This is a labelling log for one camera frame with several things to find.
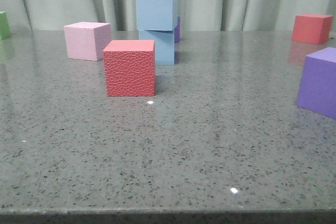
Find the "light blue cube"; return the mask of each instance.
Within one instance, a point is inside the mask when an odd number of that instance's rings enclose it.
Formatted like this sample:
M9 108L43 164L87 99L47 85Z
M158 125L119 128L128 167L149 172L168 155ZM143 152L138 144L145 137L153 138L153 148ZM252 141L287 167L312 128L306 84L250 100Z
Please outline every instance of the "light blue cube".
M156 65L174 65L174 31L139 30L139 39L155 40Z
M138 30L174 30L177 25L178 2L178 0L136 0Z

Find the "cube face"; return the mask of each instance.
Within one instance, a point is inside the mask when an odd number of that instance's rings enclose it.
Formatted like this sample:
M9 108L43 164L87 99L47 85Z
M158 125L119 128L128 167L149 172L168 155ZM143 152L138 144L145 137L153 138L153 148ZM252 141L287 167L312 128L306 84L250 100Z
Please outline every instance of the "cube face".
M104 49L109 97L147 97L155 92L154 40L113 40Z
M321 44L329 39L333 16L302 14L295 17L292 40Z
M139 30L139 38L155 40L156 65L174 65L174 31Z
M103 49L111 41L109 23L79 22L64 27L68 58L101 60Z
M336 48L307 55L297 106L336 119Z
M0 12L0 39L11 35L6 12Z
M174 29L174 42L180 42L180 26L181 26L181 17L177 17L177 26Z
M173 31L178 0L136 0L138 30Z

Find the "granite tabletop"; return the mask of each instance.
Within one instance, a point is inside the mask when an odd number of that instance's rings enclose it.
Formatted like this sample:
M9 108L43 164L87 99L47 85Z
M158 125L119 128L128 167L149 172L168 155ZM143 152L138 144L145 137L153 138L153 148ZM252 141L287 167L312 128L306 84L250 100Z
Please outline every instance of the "granite tabletop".
M336 120L290 32L184 32L154 97L107 97L62 31L0 40L0 215L336 211ZM136 39L136 32L112 33Z

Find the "purple cube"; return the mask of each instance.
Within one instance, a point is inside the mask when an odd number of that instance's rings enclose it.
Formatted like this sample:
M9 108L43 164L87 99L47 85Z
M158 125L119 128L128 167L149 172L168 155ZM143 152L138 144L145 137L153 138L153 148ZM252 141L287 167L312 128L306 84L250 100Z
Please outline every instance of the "purple cube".
M177 26L174 28L174 43L180 42L180 22L181 17L177 17Z
M336 48L307 55L297 106L336 119Z

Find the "red cube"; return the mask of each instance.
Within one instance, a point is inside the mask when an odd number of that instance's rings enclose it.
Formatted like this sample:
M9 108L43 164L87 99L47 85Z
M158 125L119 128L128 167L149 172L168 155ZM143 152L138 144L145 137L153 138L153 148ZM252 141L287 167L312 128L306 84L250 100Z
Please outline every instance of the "red cube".
M109 97L154 96L154 40L112 40L103 52Z
M295 17L292 41L322 44L329 39L333 16L301 14Z

